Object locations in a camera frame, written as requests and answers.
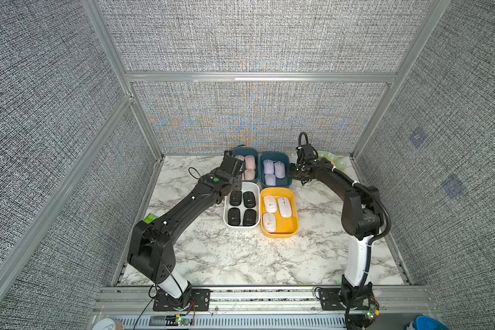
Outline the white mouse front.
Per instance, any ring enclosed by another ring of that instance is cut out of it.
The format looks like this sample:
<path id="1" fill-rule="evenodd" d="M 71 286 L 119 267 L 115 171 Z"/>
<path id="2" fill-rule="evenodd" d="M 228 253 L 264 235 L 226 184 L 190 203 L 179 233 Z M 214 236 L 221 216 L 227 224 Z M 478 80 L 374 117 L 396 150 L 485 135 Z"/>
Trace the white mouse front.
<path id="1" fill-rule="evenodd" d="M 275 233 L 276 232 L 276 217 L 274 213 L 263 214 L 263 228 L 265 232 Z"/>

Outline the yellow storage box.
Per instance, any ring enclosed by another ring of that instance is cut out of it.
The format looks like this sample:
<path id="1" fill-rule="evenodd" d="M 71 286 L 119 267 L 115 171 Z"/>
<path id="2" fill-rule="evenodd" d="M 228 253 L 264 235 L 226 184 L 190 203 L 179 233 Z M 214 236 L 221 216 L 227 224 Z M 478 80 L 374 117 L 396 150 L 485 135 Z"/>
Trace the yellow storage box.
<path id="1" fill-rule="evenodd" d="M 275 233 L 265 232 L 265 230 L 263 228 L 263 214 L 266 213 L 265 207 L 263 204 L 263 197 L 266 195 L 273 195 L 276 198 L 276 200 L 279 197 L 286 197 L 289 199 L 291 206 L 292 206 L 291 207 L 292 216 L 290 218 L 287 218 L 287 219 L 284 219 L 281 217 L 281 215 L 279 213 L 279 206 L 278 206 L 278 210 L 274 213 L 275 217 L 276 217 L 276 223 L 277 223 Z M 298 232 L 298 229 L 299 229 L 298 211 L 297 211 L 297 207 L 296 207 L 296 198 L 295 198 L 294 193 L 288 188 L 279 188 L 279 187 L 264 188 L 261 191 L 260 198 L 261 198 L 261 228 L 262 228 L 263 234 L 269 238 L 272 238 L 272 239 L 287 239 L 287 238 L 291 238 L 292 236 L 294 236 Z"/>

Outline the black mouse front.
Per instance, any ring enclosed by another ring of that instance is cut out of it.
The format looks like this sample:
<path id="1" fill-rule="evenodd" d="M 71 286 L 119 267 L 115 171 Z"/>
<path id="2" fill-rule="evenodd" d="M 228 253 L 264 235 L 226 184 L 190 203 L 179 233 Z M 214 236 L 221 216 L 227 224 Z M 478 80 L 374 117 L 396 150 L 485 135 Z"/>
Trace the black mouse front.
<path id="1" fill-rule="evenodd" d="M 233 206 L 233 207 L 240 206 L 242 204 L 242 200 L 243 200 L 242 191 L 235 190 L 235 191 L 231 192 L 230 198 L 229 198 L 229 204 L 231 206 Z"/>

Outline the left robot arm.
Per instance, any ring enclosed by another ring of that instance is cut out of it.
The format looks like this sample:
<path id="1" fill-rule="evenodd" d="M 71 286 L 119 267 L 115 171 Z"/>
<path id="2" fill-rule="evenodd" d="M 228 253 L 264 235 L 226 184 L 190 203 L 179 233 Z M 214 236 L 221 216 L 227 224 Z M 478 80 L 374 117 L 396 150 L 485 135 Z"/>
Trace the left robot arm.
<path id="1" fill-rule="evenodd" d="M 176 301 L 188 300 L 190 283 L 177 270 L 174 245 L 210 207 L 220 204 L 238 184 L 243 161 L 226 152 L 221 164 L 197 179 L 184 199 L 160 217 L 139 221 L 131 231 L 127 262 Z"/>

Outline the purple mouse front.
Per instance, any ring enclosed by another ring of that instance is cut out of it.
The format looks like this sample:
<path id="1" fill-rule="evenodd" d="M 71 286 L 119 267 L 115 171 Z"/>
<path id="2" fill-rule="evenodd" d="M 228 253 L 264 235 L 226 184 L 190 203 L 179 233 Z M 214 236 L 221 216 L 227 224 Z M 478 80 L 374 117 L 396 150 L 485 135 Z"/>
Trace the purple mouse front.
<path id="1" fill-rule="evenodd" d="M 286 178 L 286 165 L 283 162 L 274 162 L 274 175 L 277 179 Z"/>

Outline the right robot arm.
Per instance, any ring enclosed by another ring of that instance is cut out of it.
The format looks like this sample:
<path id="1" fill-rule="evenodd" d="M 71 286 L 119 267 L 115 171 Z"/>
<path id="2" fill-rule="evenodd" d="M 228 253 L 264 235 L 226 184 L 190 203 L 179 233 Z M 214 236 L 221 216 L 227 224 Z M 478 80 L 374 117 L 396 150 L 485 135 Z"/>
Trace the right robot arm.
<path id="1" fill-rule="evenodd" d="M 301 184 L 317 180 L 343 201 L 341 223 L 351 239 L 342 289 L 349 298 L 357 298 L 367 284 L 372 247 L 390 232 L 390 214 L 376 188 L 352 180 L 330 161 L 320 158 L 308 142 L 300 143 L 296 153 L 297 162 L 289 166 L 289 176 Z"/>

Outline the purple mouse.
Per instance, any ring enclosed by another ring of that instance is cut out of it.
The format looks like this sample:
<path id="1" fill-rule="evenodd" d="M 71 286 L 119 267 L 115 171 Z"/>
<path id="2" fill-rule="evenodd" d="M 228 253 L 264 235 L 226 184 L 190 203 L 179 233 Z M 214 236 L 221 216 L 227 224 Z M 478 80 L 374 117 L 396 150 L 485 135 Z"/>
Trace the purple mouse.
<path id="1" fill-rule="evenodd" d="M 266 186 L 276 186 L 275 174 L 265 174 L 265 185 Z"/>
<path id="2" fill-rule="evenodd" d="M 277 179 L 286 178 L 286 165 L 283 162 L 274 162 L 274 175 Z"/>
<path id="3" fill-rule="evenodd" d="M 263 171 L 264 175 L 274 174 L 274 161 L 271 159 L 266 159 L 263 161 Z"/>

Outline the teal storage box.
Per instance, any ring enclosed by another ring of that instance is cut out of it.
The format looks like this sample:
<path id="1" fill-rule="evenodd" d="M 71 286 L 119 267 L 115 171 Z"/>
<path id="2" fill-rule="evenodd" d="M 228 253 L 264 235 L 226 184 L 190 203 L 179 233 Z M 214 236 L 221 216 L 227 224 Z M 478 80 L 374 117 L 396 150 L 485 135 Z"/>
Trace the teal storage box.
<path id="1" fill-rule="evenodd" d="M 270 160 L 272 161 L 273 166 L 279 162 L 281 163 L 281 165 L 278 166 L 278 169 L 274 170 L 273 177 L 269 179 L 268 183 L 267 176 L 269 176 L 269 173 L 265 170 L 265 166 L 270 166 Z M 292 179 L 289 176 L 290 158 L 288 157 L 288 155 L 276 151 L 265 152 L 259 156 L 258 162 L 259 177 L 264 188 L 287 188 L 291 185 Z"/>
<path id="2" fill-rule="evenodd" d="M 259 178 L 258 152 L 254 148 L 239 146 L 233 148 L 232 155 L 244 161 L 243 181 L 256 182 Z"/>

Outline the pink mouse with scroll wheel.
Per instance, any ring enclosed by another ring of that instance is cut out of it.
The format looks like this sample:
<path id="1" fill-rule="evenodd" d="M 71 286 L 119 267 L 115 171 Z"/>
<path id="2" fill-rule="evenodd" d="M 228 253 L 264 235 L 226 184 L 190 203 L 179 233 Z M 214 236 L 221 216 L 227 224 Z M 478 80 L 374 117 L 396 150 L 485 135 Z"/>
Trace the pink mouse with scroll wheel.
<path id="1" fill-rule="evenodd" d="M 246 155 L 244 157 L 244 162 L 246 163 L 246 169 L 256 169 L 256 158 L 254 155 Z"/>

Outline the white mouse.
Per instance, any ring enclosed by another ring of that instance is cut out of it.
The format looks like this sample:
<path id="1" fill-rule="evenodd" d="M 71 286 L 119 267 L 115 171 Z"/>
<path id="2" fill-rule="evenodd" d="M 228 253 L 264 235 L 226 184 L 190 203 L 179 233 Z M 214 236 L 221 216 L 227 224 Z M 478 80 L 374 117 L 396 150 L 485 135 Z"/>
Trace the white mouse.
<path id="1" fill-rule="evenodd" d="M 267 213 L 275 213 L 278 210 L 278 203 L 273 195 L 264 196 L 263 204 Z"/>
<path id="2" fill-rule="evenodd" d="M 276 232 L 276 217 L 274 213 L 263 214 L 263 228 L 265 232 L 275 233 Z"/>
<path id="3" fill-rule="evenodd" d="M 280 216 L 284 219 L 290 218 L 292 216 L 292 205 L 288 198 L 279 197 L 277 199 L 277 203 L 279 206 Z"/>

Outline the white storage box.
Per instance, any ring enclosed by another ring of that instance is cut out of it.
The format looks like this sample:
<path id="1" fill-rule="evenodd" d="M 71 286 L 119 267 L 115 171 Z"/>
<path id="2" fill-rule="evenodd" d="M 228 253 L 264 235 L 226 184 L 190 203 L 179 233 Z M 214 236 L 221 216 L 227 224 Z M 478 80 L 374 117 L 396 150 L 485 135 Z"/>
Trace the white storage box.
<path id="1" fill-rule="evenodd" d="M 240 206 L 237 206 L 237 207 L 233 207 L 229 204 L 229 198 L 230 198 L 230 194 L 225 198 L 224 200 L 224 211 L 223 211 L 223 221 L 224 221 L 224 224 L 231 230 L 242 230 L 242 231 L 247 231 L 247 230 L 254 230 L 256 229 L 260 222 L 261 222 L 261 201 L 260 201 L 260 188 L 257 184 L 255 183 L 252 183 L 252 182 L 243 182 L 242 185 L 241 185 L 241 189 L 240 191 L 242 191 L 242 193 L 246 192 L 246 191 L 252 191 L 255 196 L 256 196 L 256 199 L 257 199 L 257 205 L 254 207 L 254 208 L 246 208 L 244 205 L 243 205 L 243 200 L 242 200 L 242 204 Z M 237 226 L 237 227 L 233 227 L 233 226 L 230 226 L 228 225 L 228 210 L 230 208 L 238 208 L 241 212 L 241 224 L 240 226 Z M 257 212 L 257 223 L 256 225 L 254 226 L 251 226 L 251 227 L 244 227 L 243 226 L 243 215 L 245 213 L 245 211 L 247 209 L 254 209 L 256 210 Z"/>

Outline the black mouse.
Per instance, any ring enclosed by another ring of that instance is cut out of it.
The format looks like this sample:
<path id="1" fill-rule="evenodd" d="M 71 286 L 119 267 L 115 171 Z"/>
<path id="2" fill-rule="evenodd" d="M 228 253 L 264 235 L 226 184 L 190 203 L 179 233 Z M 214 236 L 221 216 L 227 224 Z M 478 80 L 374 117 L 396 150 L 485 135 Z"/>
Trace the black mouse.
<path id="1" fill-rule="evenodd" d="M 254 208 L 257 205 L 257 199 L 252 191 L 246 191 L 243 193 L 243 205 L 246 208 Z"/>
<path id="2" fill-rule="evenodd" d="M 229 198 L 229 204 L 231 206 L 233 206 L 233 207 L 240 206 L 242 204 L 242 200 L 243 200 L 242 191 L 235 190 L 235 191 L 231 192 L 230 198 Z"/>
<path id="3" fill-rule="evenodd" d="M 241 212 L 238 208 L 228 210 L 228 225 L 237 227 L 241 224 Z"/>
<path id="4" fill-rule="evenodd" d="M 243 215 L 243 226 L 251 227 L 257 223 L 257 212 L 254 209 L 247 209 Z"/>

